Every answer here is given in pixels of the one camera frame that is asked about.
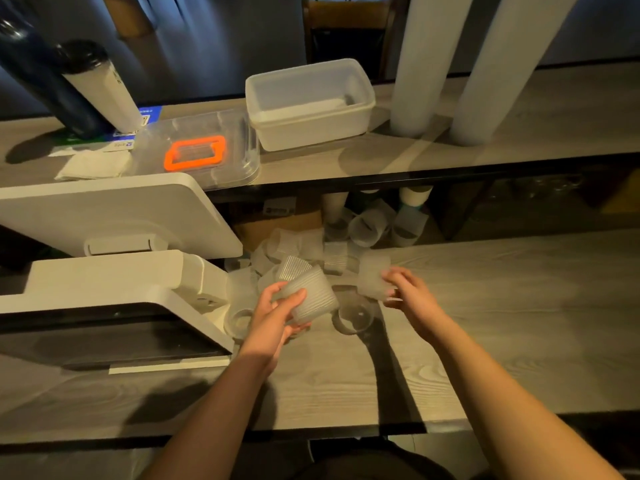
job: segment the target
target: gray wood grain surface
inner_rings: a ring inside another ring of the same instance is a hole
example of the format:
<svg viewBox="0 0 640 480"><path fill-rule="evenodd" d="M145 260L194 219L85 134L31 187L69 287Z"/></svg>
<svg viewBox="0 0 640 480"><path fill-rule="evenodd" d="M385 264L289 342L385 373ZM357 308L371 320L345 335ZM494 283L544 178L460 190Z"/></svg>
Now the gray wood grain surface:
<svg viewBox="0 0 640 480"><path fill-rule="evenodd" d="M380 252L551 410L640 408L640 230ZM219 373L108 376L0 356L0 443L171 434ZM464 420L434 350L384 310L361 336L326 317L286 345L251 428Z"/></svg>
<svg viewBox="0 0 640 480"><path fill-rule="evenodd" d="M385 134L393 84L375 86L377 106L364 135L314 146L263 153L254 185L379 175L640 151L640 63L534 72L491 143L460 147L447 138L467 81L447 79L423 138ZM244 99L170 105L161 117L176 118L231 107ZM0 186L52 182L67 157L43 158L55 118L0 122Z"/></svg>

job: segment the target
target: white tumbler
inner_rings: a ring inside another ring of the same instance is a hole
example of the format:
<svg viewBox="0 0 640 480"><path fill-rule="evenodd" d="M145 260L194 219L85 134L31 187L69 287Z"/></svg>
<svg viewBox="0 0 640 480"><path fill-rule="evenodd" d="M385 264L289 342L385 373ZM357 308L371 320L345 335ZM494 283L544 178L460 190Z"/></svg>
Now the white tumbler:
<svg viewBox="0 0 640 480"><path fill-rule="evenodd" d="M391 99L392 133L413 138L427 130L471 1L411 0Z"/></svg>
<svg viewBox="0 0 640 480"><path fill-rule="evenodd" d="M491 140L576 0L501 0L451 125L472 146Z"/></svg>
<svg viewBox="0 0 640 480"><path fill-rule="evenodd" d="M120 133L135 133L142 127L142 115L103 46L70 40L57 50L65 79Z"/></svg>

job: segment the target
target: right hand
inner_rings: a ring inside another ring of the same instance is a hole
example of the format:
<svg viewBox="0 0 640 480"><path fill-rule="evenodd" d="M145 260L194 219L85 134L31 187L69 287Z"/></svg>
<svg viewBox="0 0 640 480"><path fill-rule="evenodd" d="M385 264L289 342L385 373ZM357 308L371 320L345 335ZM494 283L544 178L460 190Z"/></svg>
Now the right hand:
<svg viewBox="0 0 640 480"><path fill-rule="evenodd" d="M398 266L383 271L382 278L397 288L390 292L385 306L402 311L418 335L430 342L434 328L446 320L447 315L427 285L408 269Z"/></svg>

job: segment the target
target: white monitor back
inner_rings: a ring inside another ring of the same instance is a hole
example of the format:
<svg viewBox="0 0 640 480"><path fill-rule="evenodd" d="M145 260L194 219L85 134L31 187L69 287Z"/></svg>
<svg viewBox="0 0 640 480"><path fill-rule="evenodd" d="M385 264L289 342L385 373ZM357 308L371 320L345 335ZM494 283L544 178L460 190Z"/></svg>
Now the white monitor back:
<svg viewBox="0 0 640 480"><path fill-rule="evenodd" d="M204 259L243 247L193 177L164 173L0 189L0 225L70 256L89 239L155 234Z"/></svg>

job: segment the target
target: wooden chair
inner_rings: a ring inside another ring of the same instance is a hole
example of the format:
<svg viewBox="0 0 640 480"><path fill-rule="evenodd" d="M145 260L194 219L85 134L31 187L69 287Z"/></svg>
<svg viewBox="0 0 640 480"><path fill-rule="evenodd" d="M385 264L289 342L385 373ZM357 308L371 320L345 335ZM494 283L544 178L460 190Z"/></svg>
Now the wooden chair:
<svg viewBox="0 0 640 480"><path fill-rule="evenodd" d="M370 79L384 79L395 17L392 0L302 0L307 63L350 57L360 62Z"/></svg>

